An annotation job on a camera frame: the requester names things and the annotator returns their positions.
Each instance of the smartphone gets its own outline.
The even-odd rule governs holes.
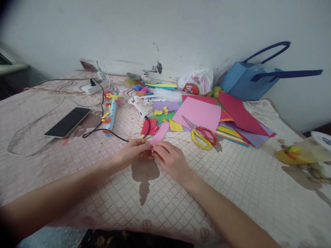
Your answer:
[[[85,119],[90,111],[91,110],[88,108],[74,108],[44,135],[47,137],[67,138],[69,134]]]

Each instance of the white plastic bag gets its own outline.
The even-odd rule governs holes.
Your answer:
[[[213,85],[213,70],[194,70],[182,76],[178,81],[178,90],[193,95],[207,95]]]

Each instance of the yellow paper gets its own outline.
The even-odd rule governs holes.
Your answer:
[[[145,84],[148,86],[157,86],[157,87],[170,87],[170,88],[177,88],[176,84]]]
[[[159,110],[155,110],[153,115],[159,115],[159,114],[163,114],[163,112]]]
[[[104,116],[102,117],[102,119],[106,118],[106,116],[109,115],[109,114],[110,114],[110,111],[105,113]]]
[[[169,112],[169,110],[167,109],[167,107],[165,106],[165,107],[163,107],[163,111],[164,111],[164,114],[165,115],[167,115],[168,114],[168,112]]]
[[[236,136],[238,138],[242,138],[237,131],[231,130],[231,129],[227,128],[227,127],[218,126],[217,129],[220,130],[220,131],[222,131],[222,132],[226,132],[228,134],[231,134],[233,136]]]
[[[170,130],[175,132],[183,132],[183,126],[171,119],[169,119],[170,122]]]

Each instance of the blue tote bag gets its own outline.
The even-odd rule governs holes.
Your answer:
[[[223,91],[242,101],[257,101],[259,100],[280,78],[298,78],[306,76],[320,75],[323,70],[314,71],[282,71],[275,68],[274,72],[261,73],[260,71],[251,70],[255,64],[247,63],[251,58],[277,46],[285,46],[282,50],[275,53],[271,57],[262,61],[261,64],[271,60],[277,55],[284,52],[290,47],[291,42],[283,41],[271,45],[250,56],[243,62],[236,62],[227,72],[219,86]]]

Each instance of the red scissors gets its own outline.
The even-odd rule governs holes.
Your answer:
[[[194,143],[196,143],[199,147],[201,147],[202,149],[210,150],[212,148],[212,146],[217,145],[216,136],[215,136],[215,134],[213,134],[212,131],[210,131],[209,129],[207,129],[205,127],[201,127],[201,126],[197,127],[192,122],[190,122],[185,116],[183,116],[183,118],[193,128],[193,130],[192,130],[192,139],[193,139]],[[196,130],[199,130],[204,135],[204,137],[202,137]],[[214,141],[211,141],[209,139],[209,137],[206,135],[204,130],[209,132],[213,136]],[[197,135],[200,139],[202,139],[204,142],[206,142],[208,146],[202,146],[201,144],[199,144],[197,142],[196,138],[195,138],[195,135]]]

